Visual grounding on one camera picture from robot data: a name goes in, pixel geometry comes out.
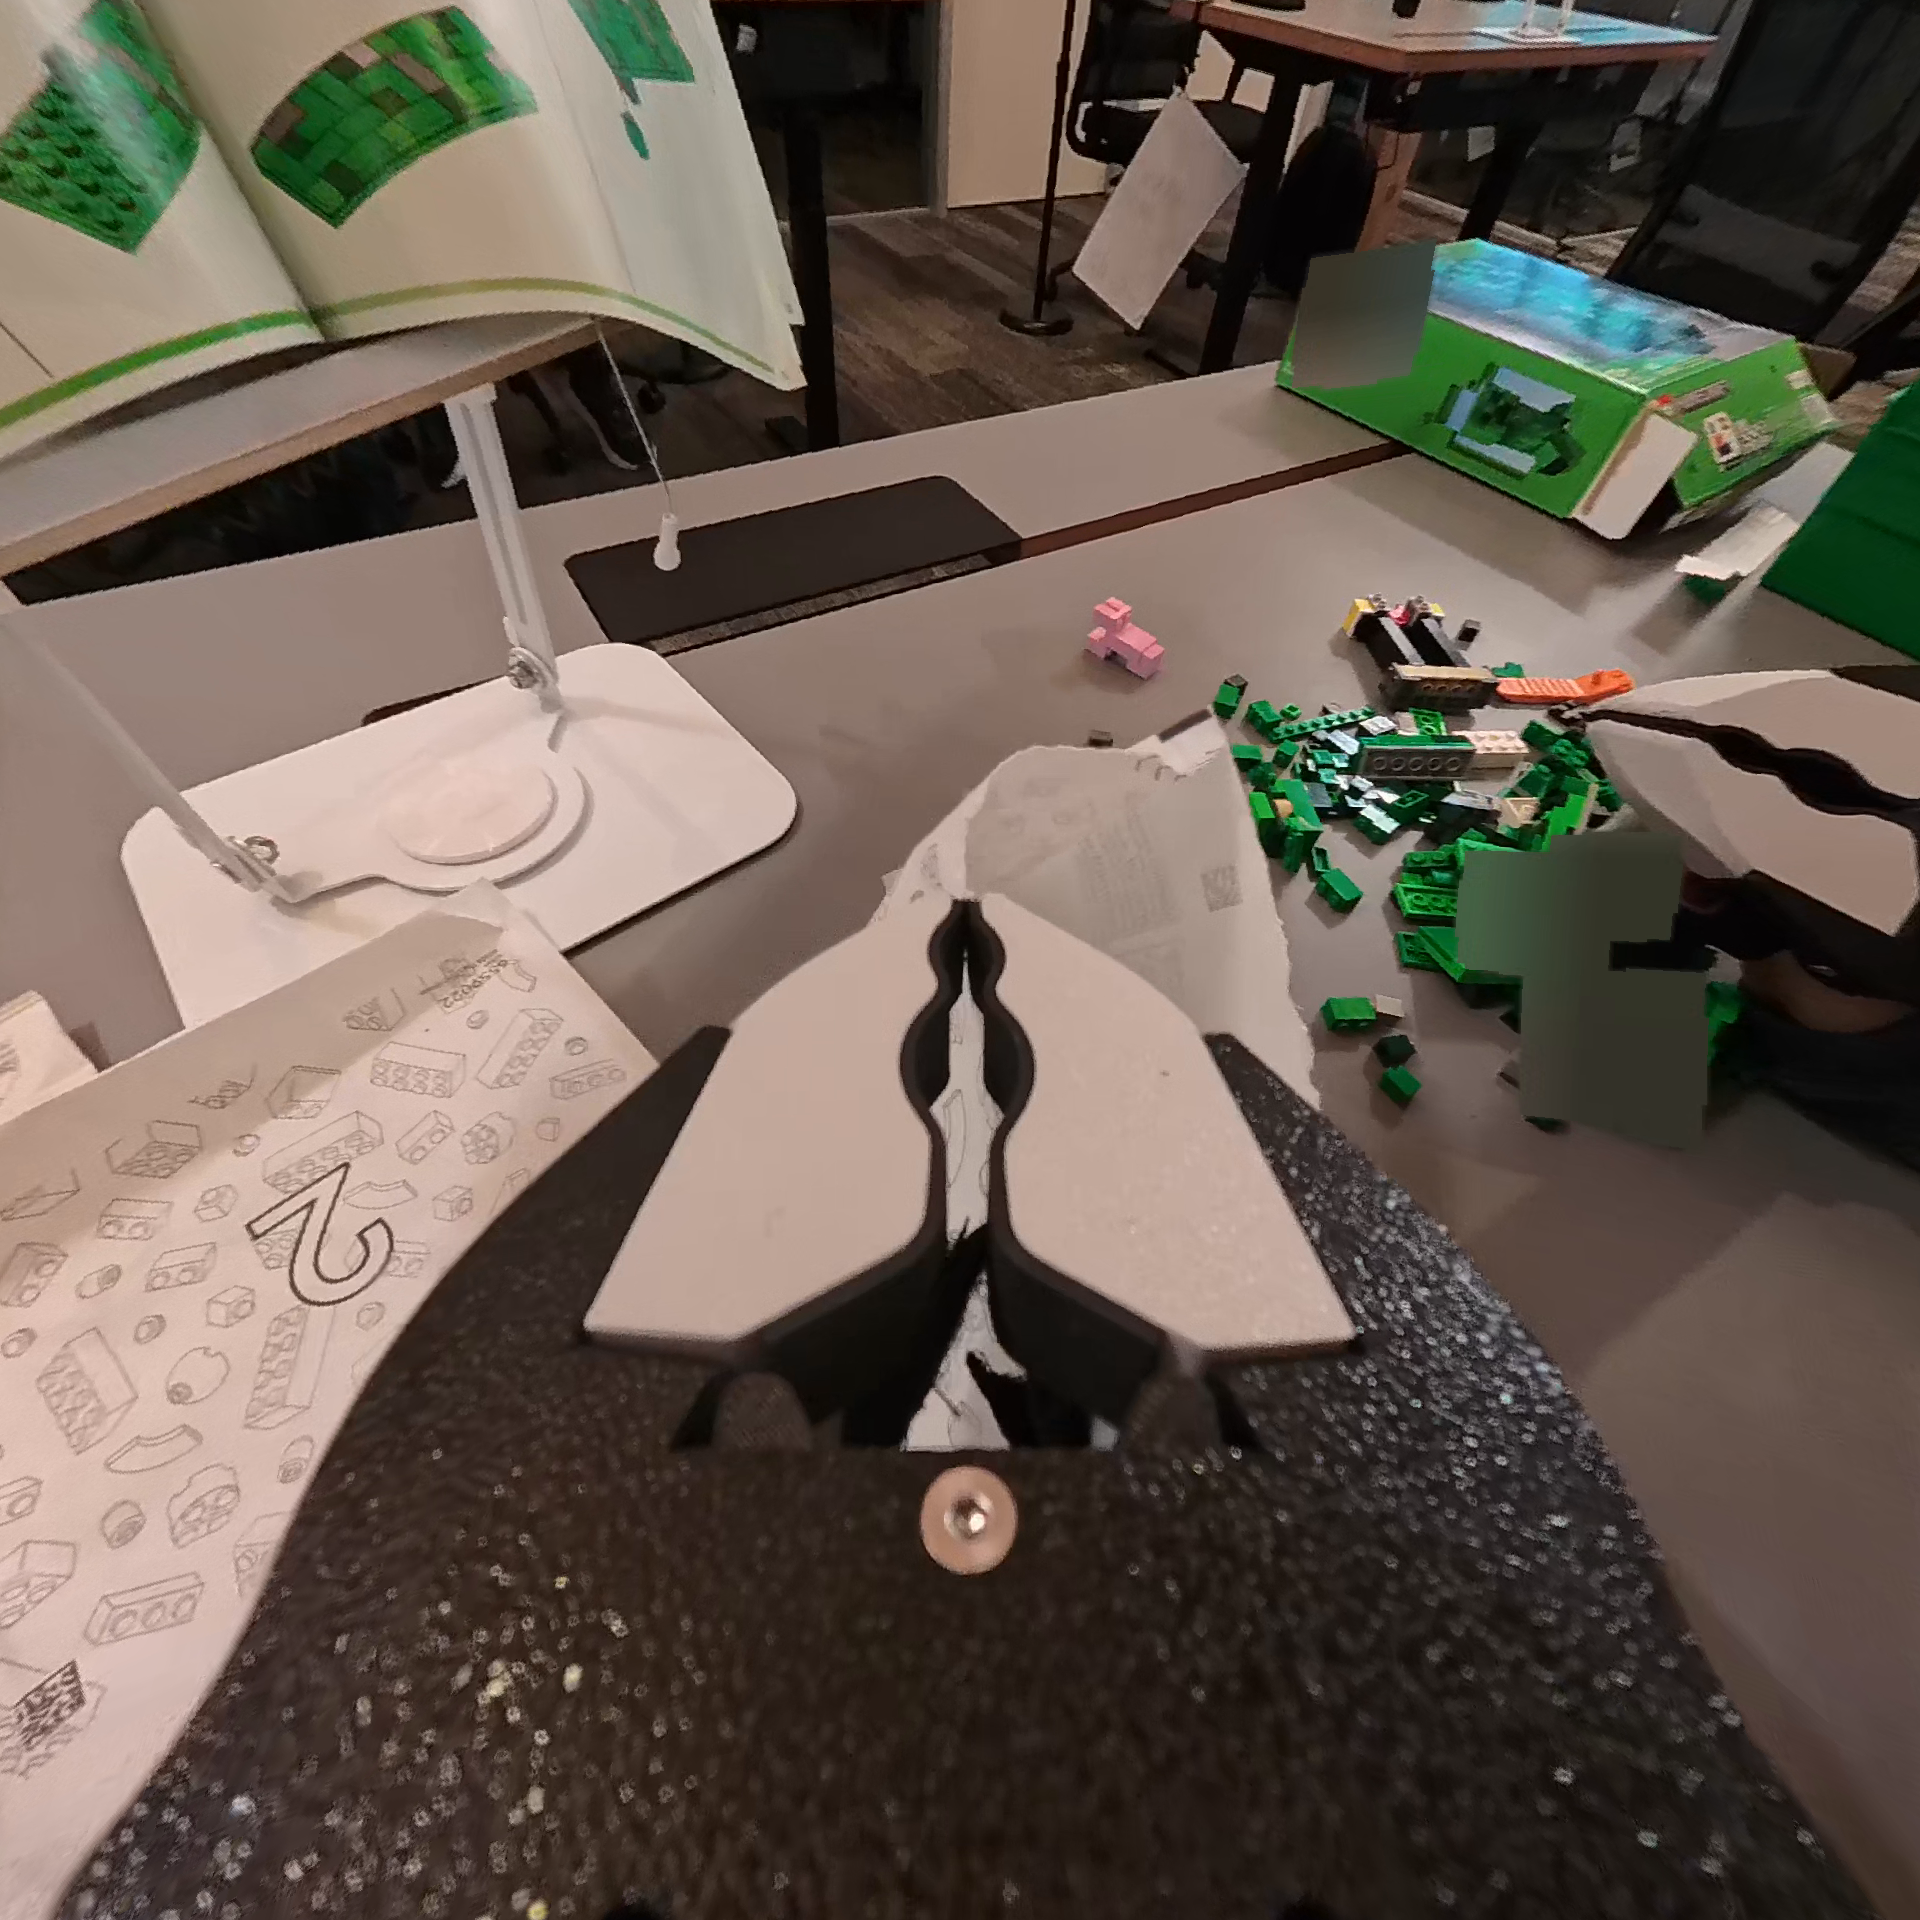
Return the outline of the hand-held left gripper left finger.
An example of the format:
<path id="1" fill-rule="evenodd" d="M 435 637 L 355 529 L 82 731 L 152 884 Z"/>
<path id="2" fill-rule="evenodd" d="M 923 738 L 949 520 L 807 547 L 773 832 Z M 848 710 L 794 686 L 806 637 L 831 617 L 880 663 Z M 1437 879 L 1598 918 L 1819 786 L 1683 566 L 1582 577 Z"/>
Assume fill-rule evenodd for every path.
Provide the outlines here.
<path id="1" fill-rule="evenodd" d="M 972 911 L 888 904 L 712 1045 L 582 1310 L 597 1347 L 778 1375 L 858 1406 L 916 1354 L 949 1255 L 949 1008 Z"/>

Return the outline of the torn white paper bag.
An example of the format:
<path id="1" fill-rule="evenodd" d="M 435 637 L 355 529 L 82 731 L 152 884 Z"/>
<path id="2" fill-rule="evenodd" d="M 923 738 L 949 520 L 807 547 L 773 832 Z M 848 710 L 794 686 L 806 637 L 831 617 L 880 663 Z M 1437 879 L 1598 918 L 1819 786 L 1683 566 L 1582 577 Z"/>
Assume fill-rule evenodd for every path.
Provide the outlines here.
<path id="1" fill-rule="evenodd" d="M 888 911 L 895 888 L 904 899 L 1018 899 L 1129 967 L 1199 1035 L 1233 1035 L 1319 1110 L 1269 859 L 1258 850 L 1219 721 L 1192 721 L 1170 738 L 1151 736 L 1124 750 L 1037 745 L 1007 757 L 880 879 L 874 918 Z M 997 1107 L 979 1075 L 979 1035 L 979 1014 L 957 990 L 949 1014 L 949 1090 L 933 1100 L 949 1152 L 949 1243 L 988 1223 Z M 988 1388 L 963 1367 L 972 1358 L 1000 1380 L 1022 1375 L 990 1328 L 988 1283 L 963 1287 L 957 1328 L 902 1447 L 1007 1447 Z"/>

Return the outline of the pile of toy bricks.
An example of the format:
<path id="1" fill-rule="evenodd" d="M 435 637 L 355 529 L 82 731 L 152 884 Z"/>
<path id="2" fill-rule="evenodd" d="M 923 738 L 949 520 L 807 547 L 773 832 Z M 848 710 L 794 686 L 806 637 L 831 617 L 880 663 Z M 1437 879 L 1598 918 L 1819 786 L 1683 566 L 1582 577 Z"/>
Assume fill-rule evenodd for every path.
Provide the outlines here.
<path id="1" fill-rule="evenodd" d="M 1467 731 L 1443 710 L 1295 710 L 1250 697 L 1221 677 L 1213 721 L 1237 723 L 1233 765 L 1250 793 L 1257 839 L 1287 873 L 1309 867 L 1329 911 L 1351 911 L 1361 884 L 1329 850 L 1329 818 L 1388 848 L 1420 839 L 1388 884 L 1403 972 L 1448 976 L 1467 1008 L 1521 1025 L 1521 980 L 1459 960 L 1459 884 L 1467 850 L 1546 850 L 1626 818 L 1613 780 L 1582 736 L 1579 710 L 1535 710 L 1521 731 Z"/>

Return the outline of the grey desk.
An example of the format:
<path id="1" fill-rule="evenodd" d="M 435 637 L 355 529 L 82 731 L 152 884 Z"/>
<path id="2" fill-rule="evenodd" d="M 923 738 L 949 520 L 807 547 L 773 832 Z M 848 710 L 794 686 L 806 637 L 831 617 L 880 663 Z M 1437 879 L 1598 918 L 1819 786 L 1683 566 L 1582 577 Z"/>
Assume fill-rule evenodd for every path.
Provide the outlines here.
<path id="1" fill-rule="evenodd" d="M 1759 582 L 1698 605 L 1670 542 L 1601 547 L 1397 450 L 1068 542 L 1068 509 L 1104 505 L 1139 450 L 1170 457 L 1174 484 L 1213 475 L 1199 429 L 1208 388 L 1151 388 L 673 484 L 684 527 L 710 527 L 923 464 L 1054 547 L 673 657 L 782 765 L 799 828 L 577 953 L 636 1042 L 667 1049 L 844 940 L 1022 745 L 1157 731 L 1219 677 L 1275 700 L 1351 697 L 1337 622 L 1361 590 L 1481 617 L 1481 651 L 1529 672 L 1894 663 Z M 1151 681 L 1085 651 L 1104 595 L 1164 645 Z M 1418 990 L 1418 1042 L 1408 1110 L 1323 1062 L 1323 1116 L 1546 1340 L 1745 1727 L 1871 1906 L 1912 1912 L 1912 1173 L 1777 1100 L 1745 1100 L 1688 1152 L 1535 1130 L 1498 1081 L 1499 1025 L 1443 980 Z"/>

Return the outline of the wooden office desk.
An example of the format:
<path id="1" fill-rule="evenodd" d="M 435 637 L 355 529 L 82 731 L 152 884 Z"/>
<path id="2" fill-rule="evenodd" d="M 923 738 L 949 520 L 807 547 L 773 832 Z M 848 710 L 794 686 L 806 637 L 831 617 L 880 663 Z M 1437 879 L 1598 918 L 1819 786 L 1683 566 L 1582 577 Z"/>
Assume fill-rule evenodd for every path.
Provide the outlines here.
<path id="1" fill-rule="evenodd" d="M 1579 3 L 1170 3 L 1174 20 L 1213 33 L 1237 64 L 1269 78 L 1250 172 L 1233 209 L 1227 259 L 1213 289 L 1213 321 L 1193 376 L 1227 370 L 1275 235 L 1290 119 L 1309 84 L 1382 78 L 1388 124 L 1408 126 L 1498 126 L 1498 154 L 1459 235 L 1492 235 L 1521 154 L 1550 119 L 1582 110 L 1570 75 L 1598 69 L 1645 78 L 1664 64 L 1698 64 L 1715 39 L 1670 20 L 1626 20 Z M 1520 75 L 1512 84 L 1467 84 L 1463 105 L 1418 119 L 1408 97 L 1443 75 Z"/>

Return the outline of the black desk leg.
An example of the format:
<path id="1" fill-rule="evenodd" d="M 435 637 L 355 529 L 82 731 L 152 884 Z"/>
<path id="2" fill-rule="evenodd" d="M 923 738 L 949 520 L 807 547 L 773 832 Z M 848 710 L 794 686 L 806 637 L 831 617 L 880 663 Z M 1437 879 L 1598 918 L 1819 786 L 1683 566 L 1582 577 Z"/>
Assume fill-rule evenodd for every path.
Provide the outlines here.
<path id="1" fill-rule="evenodd" d="M 806 429 L 773 416 L 789 450 L 844 444 L 835 331 L 831 331 L 831 242 L 826 242 L 826 151 L 820 101 L 835 61 L 826 52 L 826 3 L 782 3 L 782 50 L 773 52 L 769 101 L 782 140 L 789 259 L 799 286 Z"/>

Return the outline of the person's right hand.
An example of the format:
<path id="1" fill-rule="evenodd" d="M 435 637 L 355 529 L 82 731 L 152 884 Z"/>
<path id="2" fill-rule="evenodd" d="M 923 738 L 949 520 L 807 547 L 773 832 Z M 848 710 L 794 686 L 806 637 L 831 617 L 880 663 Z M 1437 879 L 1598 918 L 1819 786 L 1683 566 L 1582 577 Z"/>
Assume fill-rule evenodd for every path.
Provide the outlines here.
<path id="1" fill-rule="evenodd" d="M 1845 990 L 1808 972 L 1797 953 L 1745 960 L 1738 980 L 1745 996 L 1810 1035 L 1877 1035 L 1912 1020 L 1911 1001 Z"/>

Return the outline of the white paper scrap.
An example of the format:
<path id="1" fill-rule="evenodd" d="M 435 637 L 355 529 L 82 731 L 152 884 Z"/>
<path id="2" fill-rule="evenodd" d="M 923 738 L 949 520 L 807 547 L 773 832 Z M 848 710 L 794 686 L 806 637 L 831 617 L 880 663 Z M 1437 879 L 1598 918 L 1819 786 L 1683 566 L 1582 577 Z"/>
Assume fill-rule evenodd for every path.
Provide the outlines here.
<path id="1" fill-rule="evenodd" d="M 1766 576 L 1789 535 L 1797 535 L 1797 516 L 1783 516 L 1777 505 L 1753 505 L 1715 542 L 1679 559 L 1675 576 L 1697 601 L 1715 605 L 1745 577 Z"/>

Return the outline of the green flat cardboard panel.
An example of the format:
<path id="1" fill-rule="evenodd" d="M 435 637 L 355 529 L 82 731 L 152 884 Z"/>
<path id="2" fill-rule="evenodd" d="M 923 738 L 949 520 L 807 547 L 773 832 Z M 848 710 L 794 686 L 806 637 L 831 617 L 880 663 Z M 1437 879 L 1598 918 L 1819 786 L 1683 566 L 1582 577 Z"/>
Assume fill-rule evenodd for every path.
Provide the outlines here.
<path id="1" fill-rule="evenodd" d="M 1920 388 L 1901 388 L 1766 576 L 1901 657 L 1920 657 Z"/>

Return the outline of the green toy set box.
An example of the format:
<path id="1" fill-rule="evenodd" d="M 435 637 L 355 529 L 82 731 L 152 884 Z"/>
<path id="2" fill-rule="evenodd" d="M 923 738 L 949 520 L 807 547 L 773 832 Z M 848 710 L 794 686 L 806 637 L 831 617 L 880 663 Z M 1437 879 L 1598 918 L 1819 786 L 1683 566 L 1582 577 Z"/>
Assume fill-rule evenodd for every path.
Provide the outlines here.
<path id="1" fill-rule="evenodd" d="M 1309 383 L 1287 343 L 1275 388 L 1601 542 L 1713 520 L 1838 421 L 1797 339 L 1498 242 L 1434 244 L 1397 376 Z"/>

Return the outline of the white book stand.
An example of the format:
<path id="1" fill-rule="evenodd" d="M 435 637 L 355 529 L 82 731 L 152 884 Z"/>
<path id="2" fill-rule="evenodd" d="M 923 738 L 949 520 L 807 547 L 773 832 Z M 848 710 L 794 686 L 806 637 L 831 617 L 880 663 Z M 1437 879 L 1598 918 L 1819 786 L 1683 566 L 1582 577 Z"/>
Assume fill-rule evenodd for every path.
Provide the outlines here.
<path id="1" fill-rule="evenodd" d="M 555 948 L 769 850 L 794 785 L 658 652 L 588 645 L 493 388 L 582 321 L 438 321 L 3 459 L 3 577 L 445 402 L 478 520 L 19 605 L 3 990 L 107 1054 L 493 879 Z"/>

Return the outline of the black office chair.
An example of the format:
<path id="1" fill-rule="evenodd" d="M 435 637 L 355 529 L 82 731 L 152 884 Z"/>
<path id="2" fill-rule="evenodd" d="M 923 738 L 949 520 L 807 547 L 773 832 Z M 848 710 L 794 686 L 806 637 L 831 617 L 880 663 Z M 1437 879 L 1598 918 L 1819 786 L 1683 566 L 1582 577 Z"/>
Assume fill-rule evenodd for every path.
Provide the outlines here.
<path id="1" fill-rule="evenodd" d="M 1750 3 L 1613 286 L 1810 343 L 1920 187 L 1920 3 Z"/>
<path id="2" fill-rule="evenodd" d="M 1164 0 L 1095 0 L 1075 69 L 1068 84 L 1068 151 L 1124 166 L 1170 97 L 1186 90 L 1199 20 Z"/>

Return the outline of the white paper sheet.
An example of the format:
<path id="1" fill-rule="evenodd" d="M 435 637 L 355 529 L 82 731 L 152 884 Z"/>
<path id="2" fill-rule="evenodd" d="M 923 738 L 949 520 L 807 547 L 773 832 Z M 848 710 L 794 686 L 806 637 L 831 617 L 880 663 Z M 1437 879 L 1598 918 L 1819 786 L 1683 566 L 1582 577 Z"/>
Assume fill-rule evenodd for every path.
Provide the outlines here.
<path id="1" fill-rule="evenodd" d="M 1072 280 L 1139 331 L 1237 180 L 1246 163 L 1199 101 L 1170 97 L 1089 224 Z"/>

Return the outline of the black floor stand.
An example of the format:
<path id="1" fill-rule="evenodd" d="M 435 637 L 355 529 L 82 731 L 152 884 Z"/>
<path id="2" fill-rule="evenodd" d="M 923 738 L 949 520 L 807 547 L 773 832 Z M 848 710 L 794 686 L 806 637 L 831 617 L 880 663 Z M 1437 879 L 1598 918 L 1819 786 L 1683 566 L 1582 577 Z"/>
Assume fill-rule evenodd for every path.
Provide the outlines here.
<path id="1" fill-rule="evenodd" d="M 1072 331 L 1072 318 L 1054 310 L 1054 294 L 1051 294 L 1051 235 L 1054 235 L 1054 193 L 1062 193 L 1062 135 L 1068 135 L 1068 97 L 1072 97 L 1072 26 L 1075 26 L 1075 0 L 1062 3 L 1062 41 L 1054 41 L 1054 84 L 1051 84 L 1044 187 L 1041 187 L 1041 235 L 1037 235 L 1029 299 L 997 310 L 997 321 L 1000 321 L 1007 331 L 1018 331 L 1018 339 L 1062 339 L 1062 331 Z"/>

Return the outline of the open instruction booklet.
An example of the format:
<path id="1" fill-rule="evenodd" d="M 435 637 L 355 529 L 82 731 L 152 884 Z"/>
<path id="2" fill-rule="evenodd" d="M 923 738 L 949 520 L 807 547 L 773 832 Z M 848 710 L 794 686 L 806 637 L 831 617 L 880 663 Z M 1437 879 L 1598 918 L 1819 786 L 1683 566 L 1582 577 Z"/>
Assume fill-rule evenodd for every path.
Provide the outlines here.
<path id="1" fill-rule="evenodd" d="M 712 3 L 0 13 L 0 450 L 275 350 L 612 318 L 806 388 Z"/>

